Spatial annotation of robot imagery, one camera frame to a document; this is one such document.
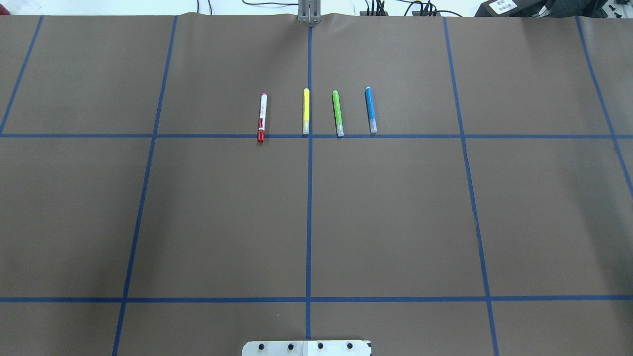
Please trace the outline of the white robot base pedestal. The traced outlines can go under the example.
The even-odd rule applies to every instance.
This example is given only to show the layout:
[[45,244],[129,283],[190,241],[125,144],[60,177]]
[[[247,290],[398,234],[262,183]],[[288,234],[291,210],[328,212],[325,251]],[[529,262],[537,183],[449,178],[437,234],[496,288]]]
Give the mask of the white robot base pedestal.
[[247,342],[242,356],[371,356],[365,340],[295,340]]

